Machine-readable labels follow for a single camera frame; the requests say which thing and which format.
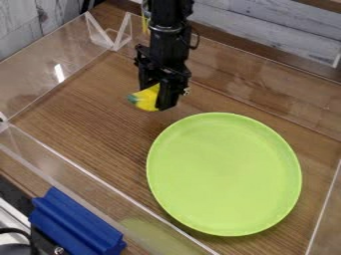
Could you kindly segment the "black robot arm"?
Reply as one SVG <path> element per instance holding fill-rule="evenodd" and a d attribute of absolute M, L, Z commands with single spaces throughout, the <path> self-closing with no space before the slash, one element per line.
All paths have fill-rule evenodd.
<path fill-rule="evenodd" d="M 137 44 L 136 65 L 140 68 L 141 89 L 130 101 L 148 112 L 160 112 L 177 105 L 188 94 L 192 72 L 185 64 L 192 44 L 194 0 L 144 0 L 145 24 L 150 29 L 150 44 Z"/>

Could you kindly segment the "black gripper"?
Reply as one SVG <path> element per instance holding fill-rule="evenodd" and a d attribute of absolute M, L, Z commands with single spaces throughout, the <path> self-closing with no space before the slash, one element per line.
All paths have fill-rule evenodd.
<path fill-rule="evenodd" d="M 136 65 L 140 68 L 141 90 L 161 84 L 157 108 L 165 111 L 177 105 L 186 94 L 192 72 L 186 66 L 192 49 L 192 26 L 150 26 L 149 45 L 137 44 Z"/>

